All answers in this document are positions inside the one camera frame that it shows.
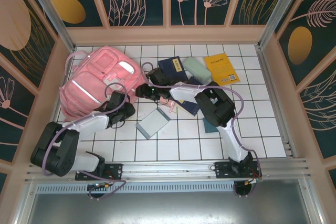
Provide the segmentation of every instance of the backpack strap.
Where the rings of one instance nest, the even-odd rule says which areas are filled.
[[[72,59],[72,57],[76,56],[76,55],[80,55],[80,54],[85,54],[86,56],[89,54],[85,51],[77,51],[77,52],[73,52],[72,54],[70,54],[65,62],[65,70],[64,70],[64,75],[66,76],[68,73],[67,73],[67,67],[68,67],[68,64],[69,64],[69,60]]]

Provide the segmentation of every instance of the book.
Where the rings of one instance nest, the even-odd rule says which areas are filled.
[[[206,57],[204,58],[204,62],[212,74],[212,79],[217,82],[218,85],[228,85],[240,81],[226,54]]]
[[[170,81],[188,81],[188,77],[184,71],[183,65],[181,63],[181,60],[179,56],[165,59],[165,60],[159,60],[158,66],[162,70],[162,72],[167,76],[167,78]],[[192,80],[195,85],[202,85],[200,82],[198,82],[196,79]],[[176,101],[178,105],[180,105],[183,109],[185,109],[187,112],[189,112],[191,115],[195,116],[199,110],[199,106],[197,103],[188,102],[188,101]]]

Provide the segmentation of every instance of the tile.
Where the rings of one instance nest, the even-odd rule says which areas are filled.
[[[76,47],[76,52],[85,51],[85,52],[90,53],[90,52],[92,52],[92,50],[93,50],[93,47]]]
[[[235,70],[244,70],[244,64],[241,57],[228,57],[231,65]]]
[[[197,120],[179,120],[178,137],[182,138],[199,138]]]
[[[201,159],[199,139],[182,139],[179,141],[180,160]]]
[[[266,85],[250,85],[253,100],[269,100]]]
[[[82,60],[84,59],[89,53],[92,52],[92,47],[77,47],[76,52],[78,51],[85,51],[86,53],[82,52],[79,53],[78,55],[75,55],[73,58],[74,60]]]
[[[177,113],[174,113],[173,111],[171,113],[170,112],[171,108],[168,108],[168,107],[166,107],[164,105],[159,105],[158,108],[160,108],[160,110],[162,110],[163,113],[165,113],[170,119],[172,119],[172,120],[176,120],[177,119]]]
[[[248,84],[245,70],[236,70],[240,82],[235,82],[235,84]]]
[[[248,85],[231,85],[232,89],[243,97],[244,101],[252,100],[250,88]],[[233,94],[234,100],[239,101],[239,97]]]
[[[254,45],[239,45],[241,56],[257,56]]]
[[[95,141],[93,144],[93,153],[105,158],[106,162],[113,161],[114,141]]]
[[[191,55],[192,57],[207,57],[206,45],[191,45]]]
[[[280,137],[263,137],[267,157],[286,157]]]
[[[127,55],[130,58],[140,58],[141,46],[126,46],[125,55]]]
[[[157,46],[142,46],[141,58],[157,58]]]
[[[154,135],[150,138],[150,140],[156,140],[156,139],[157,139],[156,135],[157,135],[157,133],[154,134]],[[142,133],[141,133],[138,129],[136,130],[136,139],[137,139],[137,140],[147,140],[147,138],[146,138],[144,135],[142,135]]]
[[[242,57],[245,69],[260,69],[258,57]]]
[[[95,134],[93,133],[92,135],[89,135],[87,137],[85,137],[84,139],[82,139],[82,141],[93,141],[95,139]]]
[[[242,141],[245,148],[254,150],[257,153],[258,158],[266,157],[261,137],[242,137]]]
[[[256,108],[257,117],[259,118],[272,118],[274,112],[270,101],[253,101]]]
[[[159,57],[167,57],[172,58],[174,57],[174,45],[160,45],[159,46]]]
[[[258,118],[262,136],[280,136],[275,118]]]
[[[223,159],[219,138],[201,139],[202,159]]]
[[[77,145],[77,152],[92,152],[93,141],[79,142]]]
[[[223,45],[223,47],[227,56],[241,56],[238,45]]]
[[[116,139],[116,130],[108,128],[106,130],[96,132],[95,140],[114,140]]]
[[[179,160],[178,140],[158,140],[157,160]]]
[[[63,115],[62,111],[59,111],[57,122],[63,122],[65,119],[65,116]]]
[[[158,60],[157,58],[141,58],[140,66],[142,66],[146,62],[150,62],[151,64],[153,64],[153,68],[157,68],[158,67],[157,60]],[[150,64],[146,64],[145,66],[143,66],[143,71],[151,71],[151,70],[152,66]]]
[[[238,119],[242,137],[261,136],[256,118]]]
[[[155,161],[156,140],[137,141],[135,161]]]
[[[175,45],[175,56],[189,57],[191,56],[190,45]]]
[[[224,53],[223,45],[206,45],[206,47],[209,56]]]
[[[135,141],[116,141],[114,146],[114,162],[134,161]]]
[[[123,54],[125,53],[125,46],[112,46],[112,47],[121,51]]]
[[[132,58],[132,60],[138,64],[138,66],[141,66],[141,58]]]
[[[225,140],[221,139],[221,143],[222,143],[223,159],[228,159],[229,158],[229,151],[227,149]]]
[[[135,127],[136,122],[126,121],[125,124],[117,129],[115,135],[116,140],[135,140],[135,132],[137,128]]]
[[[219,138],[219,132],[205,133],[204,122],[202,119],[198,121],[198,131],[200,138]]]
[[[242,107],[242,102],[235,101],[236,112]],[[238,118],[255,118],[256,112],[254,109],[253,101],[244,101],[244,108]]]
[[[261,70],[246,70],[246,75],[249,84],[265,84]]]
[[[154,103],[139,103],[138,108],[138,121],[141,121],[145,119],[146,116],[148,116],[150,113],[152,113],[154,110],[156,110],[158,106]]]
[[[177,121],[171,120],[157,132],[157,139],[177,139]]]
[[[99,48],[101,48],[101,47],[102,47],[102,46],[93,47],[93,48],[92,48],[92,52],[93,52],[93,51],[96,51],[97,49],[99,49]]]
[[[177,108],[177,117],[178,119],[197,119],[197,116],[191,115],[182,108]]]

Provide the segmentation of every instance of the blue notebook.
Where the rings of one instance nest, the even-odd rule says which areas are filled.
[[[188,80],[188,77],[184,71],[179,56],[165,60],[160,60],[158,61],[157,64],[170,81],[183,81],[183,82],[188,81],[189,84],[202,85],[199,81],[197,81],[193,77],[191,77],[190,80]],[[176,101],[176,103],[193,116],[195,116],[199,110],[199,106],[197,105],[197,103],[187,101],[183,102]]]

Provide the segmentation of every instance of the black mounting bracket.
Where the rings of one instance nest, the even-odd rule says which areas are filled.
[[[250,169],[244,169],[241,174],[237,174],[232,170],[232,162],[230,161],[216,162],[214,166],[213,171],[216,173],[216,178],[253,178],[253,172]],[[255,173],[259,172],[257,161],[251,161],[249,168]]]
[[[114,180],[121,180],[122,175],[122,164],[105,164],[104,172],[102,173],[101,177],[105,178],[106,180],[111,179],[111,175],[113,176]],[[75,180],[83,181],[83,180],[97,180],[93,177],[90,177],[84,173],[76,172]]]

